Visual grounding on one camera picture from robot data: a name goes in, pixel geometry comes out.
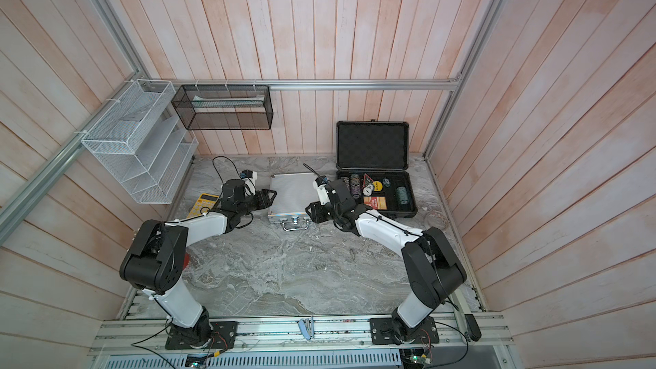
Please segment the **silver aluminium poker case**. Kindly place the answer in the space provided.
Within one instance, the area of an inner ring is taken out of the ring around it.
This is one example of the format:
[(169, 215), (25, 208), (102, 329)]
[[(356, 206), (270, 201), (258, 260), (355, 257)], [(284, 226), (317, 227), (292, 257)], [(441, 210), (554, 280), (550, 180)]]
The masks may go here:
[(270, 189), (277, 192), (269, 208), (268, 220), (286, 232), (305, 231), (313, 223), (306, 212), (318, 200), (313, 173), (275, 174)]

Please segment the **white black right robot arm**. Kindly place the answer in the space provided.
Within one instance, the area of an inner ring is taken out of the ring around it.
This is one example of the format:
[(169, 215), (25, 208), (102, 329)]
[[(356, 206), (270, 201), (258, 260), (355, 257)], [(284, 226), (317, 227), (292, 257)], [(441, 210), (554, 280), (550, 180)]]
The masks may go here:
[(317, 223), (332, 221), (343, 232), (371, 239), (403, 260), (411, 291), (393, 311), (386, 329), (395, 344), (409, 343), (421, 326), (467, 280), (466, 270), (444, 232), (408, 227), (357, 203), (343, 181), (317, 177), (313, 188), (319, 200), (306, 208)]

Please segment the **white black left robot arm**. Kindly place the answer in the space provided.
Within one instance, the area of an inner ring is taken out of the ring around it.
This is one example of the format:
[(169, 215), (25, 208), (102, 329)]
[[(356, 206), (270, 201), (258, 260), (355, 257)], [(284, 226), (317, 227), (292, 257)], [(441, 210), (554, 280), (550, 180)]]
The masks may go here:
[(239, 229), (242, 218), (270, 208), (277, 192), (258, 190), (249, 179), (230, 179), (206, 213), (184, 220), (147, 220), (136, 232), (119, 275), (163, 309), (169, 327), (185, 346), (201, 349), (212, 339), (208, 310), (182, 281), (186, 249)]

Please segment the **dark grey poker case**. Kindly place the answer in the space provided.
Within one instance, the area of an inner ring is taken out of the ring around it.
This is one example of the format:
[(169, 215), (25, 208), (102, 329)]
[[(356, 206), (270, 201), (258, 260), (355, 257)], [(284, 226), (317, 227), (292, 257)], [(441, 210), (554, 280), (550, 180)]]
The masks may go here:
[[(361, 197), (385, 196), (391, 219), (413, 218), (418, 208), (408, 174), (409, 124), (405, 121), (339, 121), (337, 129), (337, 178), (359, 174)], [(410, 202), (401, 206), (396, 188), (408, 189)]]

